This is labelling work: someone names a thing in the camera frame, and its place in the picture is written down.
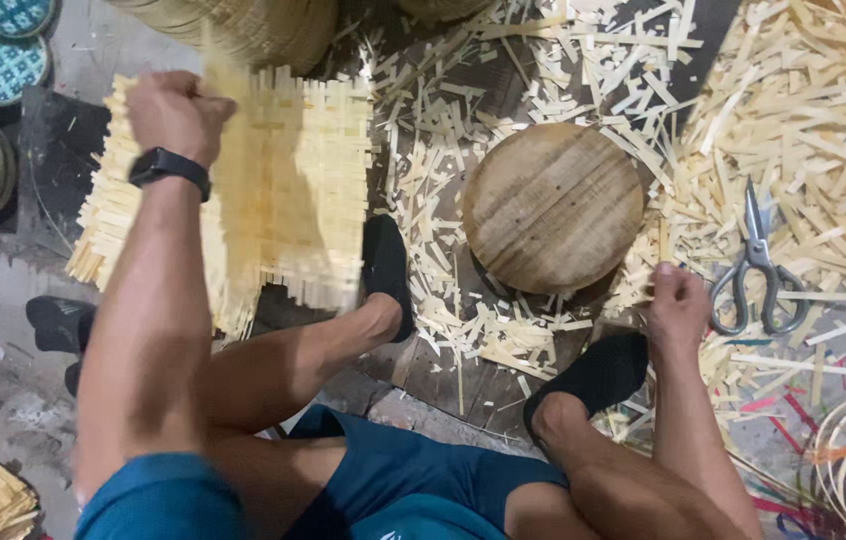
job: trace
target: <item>fist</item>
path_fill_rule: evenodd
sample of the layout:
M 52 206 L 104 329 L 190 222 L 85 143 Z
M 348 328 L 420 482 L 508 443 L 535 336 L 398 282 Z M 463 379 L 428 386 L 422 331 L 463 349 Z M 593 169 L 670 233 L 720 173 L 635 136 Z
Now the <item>fist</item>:
M 189 71 L 148 73 L 127 93 L 129 120 L 144 152 L 160 146 L 207 169 L 219 158 L 223 124 L 237 104 L 200 95 L 199 82 Z
M 656 299 L 649 307 L 646 322 L 654 363 L 692 363 L 695 367 L 699 342 L 710 317 L 710 299 L 703 280 L 661 262 L 653 282 Z

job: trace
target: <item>wooden disc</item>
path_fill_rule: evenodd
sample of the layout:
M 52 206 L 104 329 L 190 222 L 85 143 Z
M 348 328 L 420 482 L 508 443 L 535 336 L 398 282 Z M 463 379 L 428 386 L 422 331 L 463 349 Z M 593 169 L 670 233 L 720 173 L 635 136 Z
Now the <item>wooden disc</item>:
M 596 129 L 542 124 L 490 152 L 467 182 L 463 230 L 479 262 L 532 293 L 582 289 L 625 256 L 643 220 L 636 170 Z

